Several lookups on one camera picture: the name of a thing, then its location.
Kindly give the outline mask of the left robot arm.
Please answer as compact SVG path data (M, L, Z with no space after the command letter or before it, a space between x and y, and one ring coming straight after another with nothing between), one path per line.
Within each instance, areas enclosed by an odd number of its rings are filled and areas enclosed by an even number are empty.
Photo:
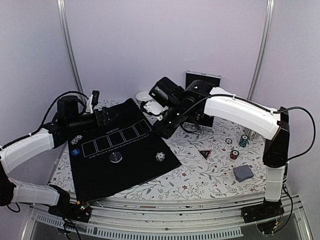
M57 106L51 121L47 122L47 111L33 131L0 148L0 205L17 203L43 204L55 209L63 216L74 213L70 195L55 185L36 185L9 178L8 174L29 159L56 149L71 137L77 138L83 131L108 126L117 114L108 107L96 109L99 91L94 90L86 101L78 98L78 91L67 91L56 97L51 107Z

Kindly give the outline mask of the red poker chip stack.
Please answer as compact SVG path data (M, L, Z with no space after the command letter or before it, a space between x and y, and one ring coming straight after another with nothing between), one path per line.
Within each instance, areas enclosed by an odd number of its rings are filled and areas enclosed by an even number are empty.
M239 156L239 152L238 152L237 150L232 150L232 151L230 152L230 155L229 155L229 157L230 157L232 160L236 160L236 159L238 158L238 156Z

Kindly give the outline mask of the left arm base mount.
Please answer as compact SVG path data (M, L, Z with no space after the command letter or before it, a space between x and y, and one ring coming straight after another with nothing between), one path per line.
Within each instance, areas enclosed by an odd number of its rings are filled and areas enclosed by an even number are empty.
M83 200L72 203L66 198L60 199L57 205L50 206L48 213L61 218L88 223L92 208L90 207L90 203L84 202Z

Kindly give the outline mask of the blue playing card deck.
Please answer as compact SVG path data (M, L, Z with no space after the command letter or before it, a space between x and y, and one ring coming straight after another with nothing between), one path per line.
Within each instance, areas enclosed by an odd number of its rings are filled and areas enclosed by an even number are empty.
M233 168L233 174L235 179L240 183L254 177L254 174L248 165L241 165Z

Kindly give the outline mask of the green poker chip stack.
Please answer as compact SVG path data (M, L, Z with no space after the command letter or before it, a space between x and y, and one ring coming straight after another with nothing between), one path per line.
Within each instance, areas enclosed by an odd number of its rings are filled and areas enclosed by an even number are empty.
M246 134L243 134L240 137L238 145L242 148L245 148L249 144L249 137Z

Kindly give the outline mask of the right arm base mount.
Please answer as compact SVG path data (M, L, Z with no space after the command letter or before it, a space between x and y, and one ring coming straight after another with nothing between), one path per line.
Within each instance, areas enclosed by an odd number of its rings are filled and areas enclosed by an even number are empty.
M275 233L284 213L281 200L277 202L264 200L263 203L241 208L241 216L245 223L261 221L256 224L256 228L263 235Z

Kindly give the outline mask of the blue round button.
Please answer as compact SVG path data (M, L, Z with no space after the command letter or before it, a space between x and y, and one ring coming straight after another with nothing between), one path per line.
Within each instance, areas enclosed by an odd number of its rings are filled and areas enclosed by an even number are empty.
M78 156L81 153L81 151L78 148L75 148L71 151L72 156Z

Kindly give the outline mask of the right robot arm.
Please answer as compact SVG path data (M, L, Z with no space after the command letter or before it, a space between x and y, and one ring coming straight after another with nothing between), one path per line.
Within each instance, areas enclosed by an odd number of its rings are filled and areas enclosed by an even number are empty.
M193 81L187 88L163 77L149 91L152 100L142 106L157 118L153 127L162 138L170 138L187 120L199 115L218 117L256 132L265 139L263 164L266 166L265 202L259 206L262 218L278 210L290 141L286 108L279 110L254 103L203 80Z

